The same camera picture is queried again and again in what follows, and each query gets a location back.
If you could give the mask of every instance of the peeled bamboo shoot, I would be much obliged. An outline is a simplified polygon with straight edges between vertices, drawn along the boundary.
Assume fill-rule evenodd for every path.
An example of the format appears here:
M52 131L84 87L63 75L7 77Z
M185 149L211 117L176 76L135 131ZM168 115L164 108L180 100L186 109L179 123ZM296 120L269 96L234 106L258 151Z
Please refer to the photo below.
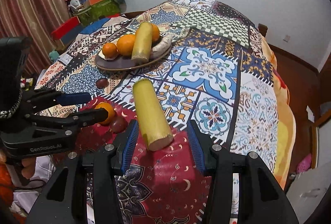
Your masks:
M169 145L173 140L173 134L151 81L137 81L132 92L139 129L147 148L157 151Z
M148 63L149 55L152 48L153 26L151 23L144 21L139 26L136 33L131 60L136 64Z

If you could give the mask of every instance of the cable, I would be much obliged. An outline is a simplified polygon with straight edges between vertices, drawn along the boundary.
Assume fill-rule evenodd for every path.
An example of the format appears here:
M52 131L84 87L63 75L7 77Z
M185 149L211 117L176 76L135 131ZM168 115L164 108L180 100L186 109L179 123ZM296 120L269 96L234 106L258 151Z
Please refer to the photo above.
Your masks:
M4 187L4 188L10 189L12 191L19 191L19 190L35 190L35 189L40 189L40 188L42 188L43 186L46 185L46 182L43 181L42 179L33 179L33 180L30 180L30 182L34 182L34 181L41 181L41 182L43 182L43 184L41 186L33 187L33 188L11 187L11 186L3 185L3 184L0 184L0 187Z

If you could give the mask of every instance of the wall outlet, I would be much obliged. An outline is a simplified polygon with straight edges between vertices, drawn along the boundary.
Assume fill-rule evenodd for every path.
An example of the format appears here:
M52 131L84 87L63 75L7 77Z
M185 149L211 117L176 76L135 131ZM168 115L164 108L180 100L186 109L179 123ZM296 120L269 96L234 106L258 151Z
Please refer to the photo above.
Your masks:
M283 39L285 42L289 42L290 40L290 36L289 35L286 35L285 38Z

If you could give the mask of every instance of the checkered pattern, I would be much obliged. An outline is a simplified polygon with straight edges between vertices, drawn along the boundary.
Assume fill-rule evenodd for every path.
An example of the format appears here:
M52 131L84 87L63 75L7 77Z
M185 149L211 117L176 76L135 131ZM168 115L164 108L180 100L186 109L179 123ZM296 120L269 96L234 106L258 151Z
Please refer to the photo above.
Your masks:
M216 17L202 10L189 10L183 20L174 22L175 27L196 27L214 35L227 37L248 48L248 28L235 18Z

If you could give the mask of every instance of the red fruit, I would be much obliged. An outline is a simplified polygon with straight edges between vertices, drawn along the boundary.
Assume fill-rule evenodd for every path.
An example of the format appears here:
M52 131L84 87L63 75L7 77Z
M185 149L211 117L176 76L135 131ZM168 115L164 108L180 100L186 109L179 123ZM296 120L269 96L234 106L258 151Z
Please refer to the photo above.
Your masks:
M109 85L109 82L108 79L103 77L102 79L98 79L95 85L97 86L98 89L102 89L107 87Z
M109 126L115 134L118 134L125 131L127 124L128 123L125 118L122 116L117 116L110 122Z

